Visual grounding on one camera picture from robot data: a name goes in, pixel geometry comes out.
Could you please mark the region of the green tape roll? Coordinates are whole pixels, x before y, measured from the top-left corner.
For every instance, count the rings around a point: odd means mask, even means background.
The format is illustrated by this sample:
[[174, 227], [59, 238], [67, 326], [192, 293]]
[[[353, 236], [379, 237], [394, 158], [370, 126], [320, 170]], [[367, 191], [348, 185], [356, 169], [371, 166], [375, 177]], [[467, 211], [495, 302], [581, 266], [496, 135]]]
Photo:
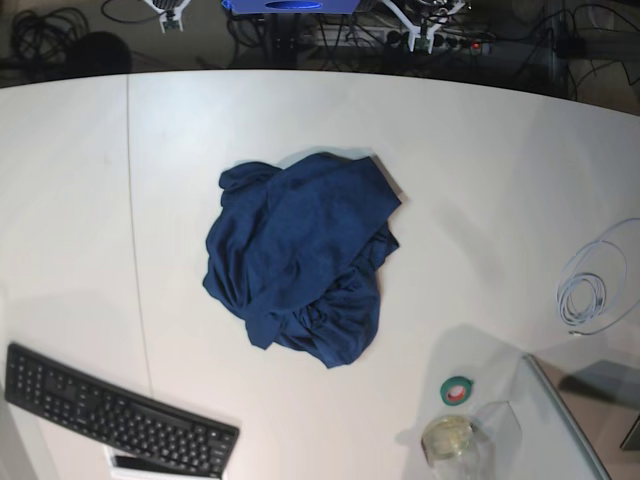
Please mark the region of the green tape roll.
[[450, 377], [440, 387], [440, 398], [445, 405], [461, 405], [471, 397], [473, 386], [474, 382], [465, 376]]

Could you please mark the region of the dark blue t-shirt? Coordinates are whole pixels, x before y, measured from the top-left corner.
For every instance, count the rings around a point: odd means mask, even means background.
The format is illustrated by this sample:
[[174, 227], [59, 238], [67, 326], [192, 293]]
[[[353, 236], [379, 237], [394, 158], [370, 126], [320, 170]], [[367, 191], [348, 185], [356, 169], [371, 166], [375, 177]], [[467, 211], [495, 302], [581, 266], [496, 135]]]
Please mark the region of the dark blue t-shirt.
[[328, 368], [356, 361], [378, 331], [378, 269], [399, 246], [388, 220], [401, 202], [375, 161], [320, 152], [287, 168], [246, 162], [219, 185], [208, 294], [255, 347], [278, 344]]

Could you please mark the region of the white power strip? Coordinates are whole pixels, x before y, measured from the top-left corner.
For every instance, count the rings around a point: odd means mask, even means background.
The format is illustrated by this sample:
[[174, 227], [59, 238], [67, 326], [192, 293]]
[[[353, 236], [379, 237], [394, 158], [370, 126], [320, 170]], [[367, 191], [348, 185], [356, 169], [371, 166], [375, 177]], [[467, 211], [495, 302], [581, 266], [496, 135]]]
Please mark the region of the white power strip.
[[[311, 46], [360, 47], [382, 48], [388, 42], [388, 37], [397, 45], [400, 40], [408, 40], [407, 32], [388, 27], [363, 27], [339, 28], [330, 24], [323, 28], [310, 27], [301, 34], [300, 43]], [[488, 55], [491, 52], [491, 41], [482, 41], [469, 35], [463, 35], [458, 31], [439, 30], [434, 34], [433, 40], [419, 37], [414, 44], [414, 52], [426, 52], [429, 54], [444, 51], [471, 53], [472, 55]]]

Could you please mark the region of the black round stool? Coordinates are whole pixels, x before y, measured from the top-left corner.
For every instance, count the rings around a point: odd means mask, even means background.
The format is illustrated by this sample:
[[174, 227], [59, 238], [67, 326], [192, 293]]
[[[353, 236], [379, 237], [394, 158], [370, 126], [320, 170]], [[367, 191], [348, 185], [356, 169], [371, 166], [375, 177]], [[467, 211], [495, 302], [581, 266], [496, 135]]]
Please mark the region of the black round stool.
[[67, 50], [65, 78], [86, 78], [129, 74], [133, 59], [129, 46], [117, 35], [91, 32], [75, 41]]

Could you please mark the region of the black computer keyboard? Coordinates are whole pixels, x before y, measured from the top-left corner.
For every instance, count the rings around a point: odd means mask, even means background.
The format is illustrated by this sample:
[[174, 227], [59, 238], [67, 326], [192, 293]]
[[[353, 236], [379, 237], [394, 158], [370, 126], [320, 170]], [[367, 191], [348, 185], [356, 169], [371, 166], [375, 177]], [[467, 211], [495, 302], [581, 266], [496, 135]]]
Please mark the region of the black computer keyboard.
[[7, 347], [5, 380], [8, 403], [162, 473], [220, 479], [240, 434], [17, 343]]

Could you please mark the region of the clear glass jar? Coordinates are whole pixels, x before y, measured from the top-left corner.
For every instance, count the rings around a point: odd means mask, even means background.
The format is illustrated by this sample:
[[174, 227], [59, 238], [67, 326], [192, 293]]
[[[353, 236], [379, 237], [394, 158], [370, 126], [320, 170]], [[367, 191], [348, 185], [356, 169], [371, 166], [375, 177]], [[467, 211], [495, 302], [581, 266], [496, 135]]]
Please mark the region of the clear glass jar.
[[431, 421], [420, 439], [436, 479], [493, 479], [494, 445], [471, 418], [443, 415]]

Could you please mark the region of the blue box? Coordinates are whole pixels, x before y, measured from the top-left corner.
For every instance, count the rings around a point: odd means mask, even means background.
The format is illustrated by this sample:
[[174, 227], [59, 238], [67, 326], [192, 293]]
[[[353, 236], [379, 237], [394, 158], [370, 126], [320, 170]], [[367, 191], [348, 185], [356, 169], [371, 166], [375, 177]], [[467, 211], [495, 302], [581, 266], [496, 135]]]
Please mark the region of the blue box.
[[351, 14], [359, 0], [229, 0], [222, 5], [235, 14], [327, 13]]

